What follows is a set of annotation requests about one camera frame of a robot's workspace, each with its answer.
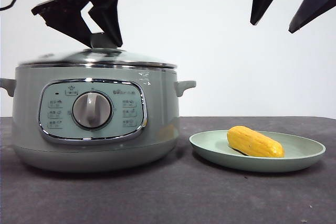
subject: dial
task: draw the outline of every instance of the dial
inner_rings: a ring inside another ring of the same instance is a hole
[[[112,105],[108,98],[97,92],[82,94],[72,107],[77,123],[89,129],[104,125],[110,118],[111,111]]]

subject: yellow corn cob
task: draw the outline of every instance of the yellow corn cob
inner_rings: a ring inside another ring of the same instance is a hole
[[[284,157],[281,144],[245,126],[232,127],[227,132],[229,146],[246,155],[256,157]]]

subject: white backdrop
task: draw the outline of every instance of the white backdrop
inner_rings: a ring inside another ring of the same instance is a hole
[[[1,0],[1,6],[11,0]],[[49,52],[85,48],[47,27],[18,0],[1,12],[1,76]],[[197,88],[180,98],[180,115],[306,115],[336,119],[336,8],[290,34],[302,0],[275,0],[257,26],[252,0],[119,0],[122,49],[178,65]],[[83,16],[93,32],[99,31]],[[1,116],[12,98],[1,90]]]

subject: plate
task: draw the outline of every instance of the plate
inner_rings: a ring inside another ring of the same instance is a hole
[[[326,151],[317,141],[283,133],[258,131],[278,141],[285,156],[252,157],[229,147],[225,130],[206,131],[189,138],[196,153],[218,165],[251,172],[283,173],[301,170],[315,164]]]

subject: gray table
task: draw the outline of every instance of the gray table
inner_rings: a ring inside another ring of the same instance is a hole
[[[315,165],[292,173],[243,172],[212,164],[190,135],[246,125],[323,143]],[[151,164],[101,174],[24,165],[1,118],[1,223],[336,223],[336,120],[314,117],[182,118],[177,147]]]

